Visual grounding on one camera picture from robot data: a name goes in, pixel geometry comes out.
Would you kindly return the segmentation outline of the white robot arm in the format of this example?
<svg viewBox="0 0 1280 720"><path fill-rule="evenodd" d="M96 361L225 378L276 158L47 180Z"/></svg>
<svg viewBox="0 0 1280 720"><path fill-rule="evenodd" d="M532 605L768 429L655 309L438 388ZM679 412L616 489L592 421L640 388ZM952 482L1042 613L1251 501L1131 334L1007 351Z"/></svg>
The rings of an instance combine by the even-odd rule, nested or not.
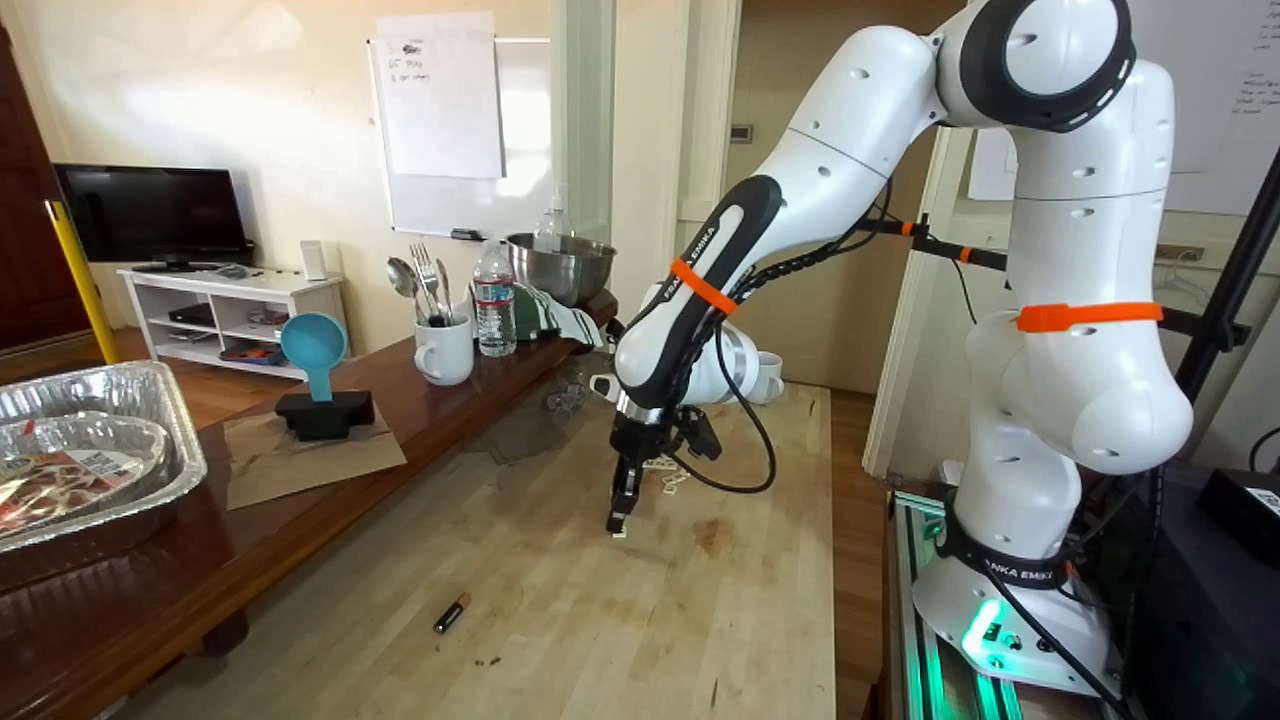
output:
<svg viewBox="0 0 1280 720"><path fill-rule="evenodd" d="M699 404L764 392L726 328L764 262L852 233L937 126L1012 132L1012 309L968 335L968 459L911 610L987 675L1095 695L1106 622L1064 559L1080 482L1148 472L1190 434L1153 299L1172 77L1137 53L1129 0L968 0L926 35L873 23L836 50L616 345L608 526L699 435Z"/></svg>

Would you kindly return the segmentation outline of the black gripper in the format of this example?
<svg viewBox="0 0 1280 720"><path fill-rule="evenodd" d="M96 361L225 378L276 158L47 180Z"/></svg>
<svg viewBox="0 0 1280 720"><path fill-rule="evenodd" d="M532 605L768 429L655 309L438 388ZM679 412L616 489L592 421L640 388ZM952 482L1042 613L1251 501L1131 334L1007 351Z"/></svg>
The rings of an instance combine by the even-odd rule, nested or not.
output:
<svg viewBox="0 0 1280 720"><path fill-rule="evenodd" d="M608 505L608 538L628 531L628 517L644 489L644 464L670 453L679 444L677 425L640 425L633 416L613 416L613 447L616 447L616 476L613 476L613 505Z"/></svg>

